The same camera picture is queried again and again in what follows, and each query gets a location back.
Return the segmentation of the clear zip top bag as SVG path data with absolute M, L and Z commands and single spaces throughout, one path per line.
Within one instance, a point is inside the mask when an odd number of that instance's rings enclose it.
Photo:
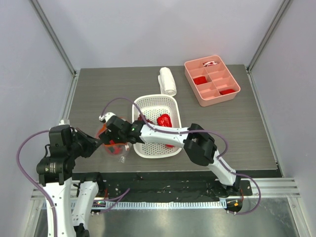
M 130 143 L 118 143 L 115 144 L 113 141 L 110 141 L 109 145 L 105 145 L 105 131 L 106 123 L 103 123 L 101 127 L 97 130 L 95 138 L 99 138 L 102 141 L 101 147 L 105 152 L 111 155 L 113 158 L 116 158 L 119 162 L 125 163 L 126 157 L 130 151 Z

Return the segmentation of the dark fake grape bunch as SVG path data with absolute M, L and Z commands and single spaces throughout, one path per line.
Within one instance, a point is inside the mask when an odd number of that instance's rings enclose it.
M 137 120 L 139 120 L 139 121 L 142 120 L 142 121 L 146 121 L 147 123 L 154 124 L 150 119 L 147 119 L 145 115 L 139 115 Z

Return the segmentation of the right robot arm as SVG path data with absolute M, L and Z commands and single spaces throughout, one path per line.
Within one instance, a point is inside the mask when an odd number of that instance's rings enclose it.
M 234 195 L 241 189 L 240 176 L 223 159 L 223 153 L 218 151 L 215 139 L 198 124 L 174 128 L 152 125 L 144 120 L 129 123 L 114 113 L 101 115 L 99 120 L 106 125 L 106 130 L 99 135 L 105 145 L 111 140 L 115 144 L 172 145 L 183 149 L 192 163 L 210 169 L 225 193 Z

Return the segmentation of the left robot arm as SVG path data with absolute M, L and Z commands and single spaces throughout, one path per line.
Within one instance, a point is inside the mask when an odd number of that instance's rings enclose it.
M 72 175 L 79 157 L 90 157 L 101 145 L 68 124 L 49 130 L 49 156 L 38 163 L 36 171 L 44 190 L 49 237 L 87 237 L 88 220 L 95 197 L 104 194 L 105 184 L 99 172 L 85 173 L 80 179 L 77 201 L 71 207 Z

